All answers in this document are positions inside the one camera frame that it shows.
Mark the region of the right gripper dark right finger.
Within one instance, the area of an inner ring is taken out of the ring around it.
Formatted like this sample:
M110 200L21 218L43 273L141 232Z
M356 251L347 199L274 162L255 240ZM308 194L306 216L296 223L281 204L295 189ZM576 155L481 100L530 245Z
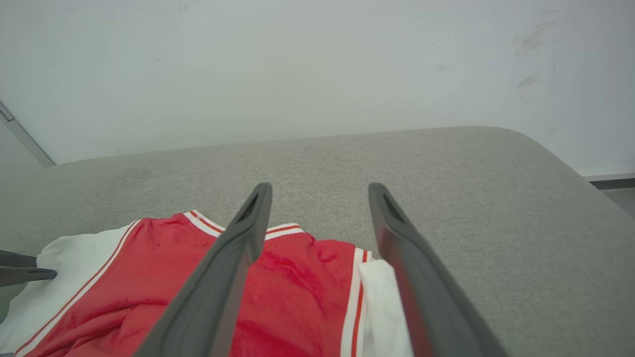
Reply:
M415 357L508 357L430 244L382 183L368 186L379 252L394 269Z

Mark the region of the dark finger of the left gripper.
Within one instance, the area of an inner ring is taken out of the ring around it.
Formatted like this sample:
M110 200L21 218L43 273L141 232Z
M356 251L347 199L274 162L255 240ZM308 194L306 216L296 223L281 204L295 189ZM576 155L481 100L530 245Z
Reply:
M0 269L36 267L38 267L36 257L0 250Z
M52 280L57 271L39 267L0 267L0 287Z

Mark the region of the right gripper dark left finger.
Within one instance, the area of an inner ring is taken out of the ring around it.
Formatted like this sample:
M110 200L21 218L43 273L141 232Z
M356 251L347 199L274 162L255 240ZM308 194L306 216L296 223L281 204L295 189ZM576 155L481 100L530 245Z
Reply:
M134 357L229 357L249 268L260 257L272 185L259 183Z

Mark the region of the red and white sports jersey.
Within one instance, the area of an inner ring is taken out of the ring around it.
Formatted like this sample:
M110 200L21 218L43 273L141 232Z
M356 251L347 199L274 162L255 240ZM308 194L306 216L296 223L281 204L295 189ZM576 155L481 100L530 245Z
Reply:
M58 238L36 258L57 276L28 283L10 302L0 354L133 357L223 231L193 210ZM394 269L297 224L268 229L230 355L413 357Z

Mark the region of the dark grey baseboard strip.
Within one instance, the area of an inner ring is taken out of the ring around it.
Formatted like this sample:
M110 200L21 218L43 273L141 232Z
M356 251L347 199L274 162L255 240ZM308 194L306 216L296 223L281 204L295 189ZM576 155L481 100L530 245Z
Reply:
M598 190L635 189L635 173L586 176L585 179Z

